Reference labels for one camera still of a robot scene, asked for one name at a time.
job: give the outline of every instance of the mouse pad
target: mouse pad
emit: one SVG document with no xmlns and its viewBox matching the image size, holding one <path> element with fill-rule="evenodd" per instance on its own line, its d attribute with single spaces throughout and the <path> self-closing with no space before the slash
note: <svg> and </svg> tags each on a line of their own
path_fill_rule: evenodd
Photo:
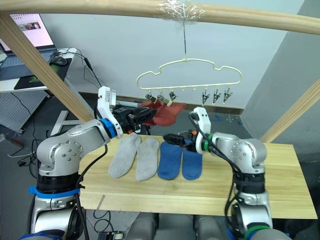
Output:
<svg viewBox="0 0 320 240">
<path fill-rule="evenodd" d="M 64 80 L 67 75 L 72 58 L 66 58 L 66 60 L 68 61 L 68 64 L 65 66 L 58 66 L 58 65 L 54 65 L 54 64 L 50 65 L 51 68 L 58 74 L 58 76 L 62 80 Z M 44 84 L 36 76 L 31 75 L 31 76 L 20 77 L 20 79 L 16 83 L 14 89 L 15 90 L 28 89 L 28 88 L 35 88 L 35 87 L 42 87 L 42 86 L 44 86 Z"/>
</svg>

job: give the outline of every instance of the keyboard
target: keyboard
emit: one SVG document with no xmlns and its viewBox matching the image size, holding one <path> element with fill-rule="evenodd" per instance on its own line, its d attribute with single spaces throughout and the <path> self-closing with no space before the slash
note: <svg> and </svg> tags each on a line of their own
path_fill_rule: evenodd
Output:
<svg viewBox="0 0 320 240">
<path fill-rule="evenodd" d="M 50 62 L 54 52 L 46 51 L 46 52 L 40 52 L 40 54 L 47 62 Z M 19 66 L 19 65 L 24 65 L 24 63 L 17 56 L 9 56 L 3 61 L 0 67 L 7 68 L 7 67 L 13 67 L 13 66 Z"/>
</svg>

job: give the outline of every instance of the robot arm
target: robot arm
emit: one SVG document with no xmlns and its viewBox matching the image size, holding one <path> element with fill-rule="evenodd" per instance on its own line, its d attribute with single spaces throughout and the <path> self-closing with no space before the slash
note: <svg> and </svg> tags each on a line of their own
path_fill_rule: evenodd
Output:
<svg viewBox="0 0 320 240">
<path fill-rule="evenodd" d="M 211 122 L 203 107 L 196 107 L 189 118 L 197 131 L 168 134 L 163 138 L 189 151 L 218 155 L 232 164 L 232 182 L 235 183 L 233 200 L 236 200 L 236 203 L 231 208 L 231 221 L 227 218 L 227 212 L 233 200 L 228 199 L 225 209 L 228 228 L 232 235 L 237 239 L 246 239 L 249 233 L 264 231 L 265 238 L 252 239 L 290 239 L 282 232 L 272 229 L 268 192 L 265 190 L 265 145 L 254 138 L 240 139 L 232 134 L 211 133 Z"/>
<path fill-rule="evenodd" d="M 29 189 L 35 194 L 27 226 L 31 235 L 21 239 L 36 239 L 35 236 L 46 239 L 44 235 L 54 235 L 67 240 L 78 239 L 82 234 L 80 213 L 84 209 L 78 209 L 76 204 L 80 192 L 77 183 L 82 180 L 78 173 L 81 159 L 112 138 L 121 138 L 123 133 L 137 130 L 157 112 L 146 107 L 122 107 L 111 112 L 110 107 L 115 104 L 116 92 L 101 87 L 97 104 L 101 119 L 77 125 L 61 135 L 47 138 L 38 146 L 37 186 Z"/>
</svg>

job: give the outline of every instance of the clothes hanger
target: clothes hanger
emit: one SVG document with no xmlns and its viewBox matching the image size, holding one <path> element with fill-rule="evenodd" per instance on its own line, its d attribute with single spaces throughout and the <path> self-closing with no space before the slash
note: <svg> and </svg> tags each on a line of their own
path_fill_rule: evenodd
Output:
<svg viewBox="0 0 320 240">
<path fill-rule="evenodd" d="M 183 39 L 184 39 L 184 58 L 181 60 L 176 60 L 176 61 L 171 61 L 171 62 L 167 62 L 163 65 L 161 65 L 159 67 L 158 72 L 153 72 L 153 71 L 147 71 L 144 72 L 142 74 L 140 74 L 137 79 L 136 79 L 136 84 L 138 86 L 138 88 L 142 89 L 142 90 L 163 90 L 163 89 L 176 89 L 176 88 L 181 88 L 182 90 L 184 90 L 184 88 L 198 88 L 198 87 L 205 87 L 208 88 L 210 86 L 223 86 L 223 85 L 228 85 L 228 88 L 231 88 L 231 85 L 235 85 L 238 84 L 242 81 L 243 76 L 242 73 L 239 69 L 233 67 L 233 66 L 228 66 L 228 65 L 223 65 L 220 68 L 216 67 L 216 64 L 213 61 L 210 60 L 206 60 L 206 59 L 200 59 L 200 58 L 188 58 L 187 57 L 187 45 L 186 45 L 186 27 L 185 27 L 185 21 L 186 21 L 186 10 L 185 10 L 185 4 L 183 3 L 181 5 L 181 9 L 182 9 L 182 16 L 183 16 L 183 20 L 182 20 L 182 27 L 183 27 Z M 177 64 L 177 63 L 185 63 L 185 62 L 203 62 L 203 63 L 209 63 L 212 65 L 212 69 L 214 71 L 221 71 L 223 69 L 230 69 L 230 70 L 234 70 L 239 74 L 239 80 L 238 81 L 234 81 L 234 82 L 220 82 L 220 83 L 212 83 L 212 84 L 195 84 L 195 85 L 176 85 L 176 86 L 159 86 L 159 87 L 142 87 L 140 86 L 139 82 L 141 80 L 141 78 L 145 75 L 148 74 L 153 74 L 154 76 L 160 75 L 162 73 L 162 70 L 164 67 L 172 65 L 172 64 Z"/>
</svg>

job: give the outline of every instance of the plastic wrap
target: plastic wrap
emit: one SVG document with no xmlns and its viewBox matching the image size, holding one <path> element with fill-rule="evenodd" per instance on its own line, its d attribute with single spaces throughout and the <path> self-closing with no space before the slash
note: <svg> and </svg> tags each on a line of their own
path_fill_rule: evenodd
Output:
<svg viewBox="0 0 320 240">
<path fill-rule="evenodd" d="M 167 0 L 159 4 L 158 10 L 164 12 L 163 19 L 179 22 L 197 21 L 205 15 L 205 10 L 192 2 Z"/>
</svg>

